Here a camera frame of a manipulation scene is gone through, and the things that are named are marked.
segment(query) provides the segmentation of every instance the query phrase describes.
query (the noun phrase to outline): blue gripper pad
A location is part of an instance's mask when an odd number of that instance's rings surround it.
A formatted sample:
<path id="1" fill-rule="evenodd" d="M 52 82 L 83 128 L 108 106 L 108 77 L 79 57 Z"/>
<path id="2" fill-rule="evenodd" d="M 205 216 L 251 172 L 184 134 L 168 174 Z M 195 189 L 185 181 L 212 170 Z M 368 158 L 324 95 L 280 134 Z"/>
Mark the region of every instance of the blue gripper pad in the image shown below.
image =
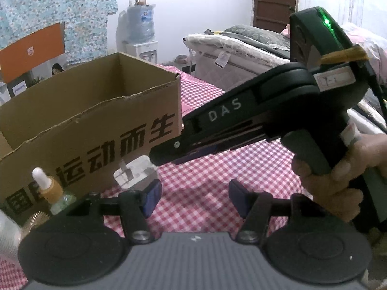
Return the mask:
<path id="1" fill-rule="evenodd" d="M 154 209 L 160 201 L 162 192 L 163 189 L 159 179 L 154 179 L 150 185 L 148 185 L 147 193 L 141 208 L 142 214 L 145 218 L 149 218 L 152 215 Z"/>
<path id="2" fill-rule="evenodd" d="M 228 197 L 233 203 L 239 216 L 246 219 L 247 214 L 250 212 L 253 203 L 251 203 L 250 192 L 237 180 L 233 179 L 228 184 Z"/>

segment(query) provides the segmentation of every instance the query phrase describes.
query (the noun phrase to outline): metal screw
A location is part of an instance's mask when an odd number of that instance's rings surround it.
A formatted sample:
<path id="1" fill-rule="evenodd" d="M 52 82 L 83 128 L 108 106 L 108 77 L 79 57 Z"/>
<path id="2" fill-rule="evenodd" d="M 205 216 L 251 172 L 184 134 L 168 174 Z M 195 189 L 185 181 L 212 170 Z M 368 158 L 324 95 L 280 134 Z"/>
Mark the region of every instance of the metal screw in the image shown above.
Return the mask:
<path id="1" fill-rule="evenodd" d="M 132 237 L 136 241 L 146 241 L 150 238 L 150 232 L 145 230 L 138 230 L 133 232 Z"/>
<path id="2" fill-rule="evenodd" d="M 243 230 L 238 233 L 238 238 L 245 243 L 252 243 L 258 239 L 258 235 L 254 231 Z"/>

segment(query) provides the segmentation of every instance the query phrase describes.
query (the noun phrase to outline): label sticker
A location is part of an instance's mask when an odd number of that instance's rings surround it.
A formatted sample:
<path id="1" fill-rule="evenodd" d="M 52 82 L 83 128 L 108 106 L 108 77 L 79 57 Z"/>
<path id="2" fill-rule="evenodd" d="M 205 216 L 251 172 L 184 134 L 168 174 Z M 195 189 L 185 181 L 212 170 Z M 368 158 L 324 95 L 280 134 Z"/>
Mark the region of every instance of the label sticker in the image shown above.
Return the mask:
<path id="1" fill-rule="evenodd" d="M 12 90 L 13 90 L 15 96 L 17 96 L 18 94 L 24 92 L 26 89 L 27 89 L 27 85 L 26 85 L 25 81 L 22 81 L 21 83 L 19 83 L 16 86 L 12 87 Z"/>
<path id="2" fill-rule="evenodd" d="M 33 56 L 33 55 L 34 55 L 34 47 L 28 48 L 28 49 L 27 49 L 27 54 L 28 54 L 29 56 Z"/>
<path id="3" fill-rule="evenodd" d="M 231 56 L 231 53 L 228 53 L 226 51 L 222 51 L 221 53 L 219 53 L 219 55 L 214 63 L 223 69 L 226 66 L 230 56 Z"/>
<path id="4" fill-rule="evenodd" d="M 320 91 L 339 88 L 356 82 L 355 76 L 349 66 L 314 75 Z"/>
<path id="5" fill-rule="evenodd" d="M 352 143 L 361 139 L 361 134 L 354 122 L 350 122 L 348 126 L 340 133 L 340 138 L 345 146 L 349 147 Z"/>
<path id="6" fill-rule="evenodd" d="M 144 11 L 141 14 L 141 21 L 142 22 L 150 22 L 152 19 L 153 19 L 152 10 Z"/>

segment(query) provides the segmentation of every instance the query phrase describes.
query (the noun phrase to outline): white power adapter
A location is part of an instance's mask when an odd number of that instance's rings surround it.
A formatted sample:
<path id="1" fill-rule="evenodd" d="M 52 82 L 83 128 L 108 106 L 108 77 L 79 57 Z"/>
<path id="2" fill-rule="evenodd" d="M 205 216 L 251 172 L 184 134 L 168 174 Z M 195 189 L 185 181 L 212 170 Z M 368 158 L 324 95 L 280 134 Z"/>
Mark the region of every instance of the white power adapter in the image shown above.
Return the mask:
<path id="1" fill-rule="evenodd" d="M 142 191 L 157 179 L 157 166 L 150 162 L 148 156 L 140 156 L 127 164 L 122 160 L 119 166 L 113 176 L 122 189 L 133 188 Z"/>

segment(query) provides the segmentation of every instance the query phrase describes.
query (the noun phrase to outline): gray base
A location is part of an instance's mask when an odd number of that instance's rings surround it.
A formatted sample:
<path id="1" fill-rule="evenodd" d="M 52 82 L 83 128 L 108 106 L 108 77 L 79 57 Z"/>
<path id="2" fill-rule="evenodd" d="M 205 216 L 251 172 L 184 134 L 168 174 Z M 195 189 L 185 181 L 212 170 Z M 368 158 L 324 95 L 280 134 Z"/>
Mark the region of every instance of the gray base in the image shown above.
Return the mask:
<path id="1" fill-rule="evenodd" d="M 24 289 L 109 290 L 366 290 L 359 282 L 310 286 L 284 277 L 255 246 L 219 233 L 164 233 L 149 245 L 135 246 L 114 272 L 76 287 L 30 282 Z"/>

